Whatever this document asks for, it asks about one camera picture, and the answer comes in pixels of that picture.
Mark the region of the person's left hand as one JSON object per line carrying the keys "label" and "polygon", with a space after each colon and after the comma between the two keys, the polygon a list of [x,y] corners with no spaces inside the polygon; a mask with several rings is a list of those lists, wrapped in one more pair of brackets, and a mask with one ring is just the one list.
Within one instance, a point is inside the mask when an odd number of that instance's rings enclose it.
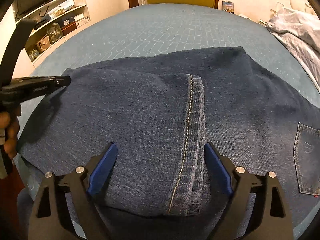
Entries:
{"label": "person's left hand", "polygon": [[21,106],[18,105],[11,113],[1,113],[1,128],[7,132],[7,138],[5,141],[4,152],[10,159],[13,159],[17,155],[17,135],[20,130],[20,124],[18,117],[21,116]]}

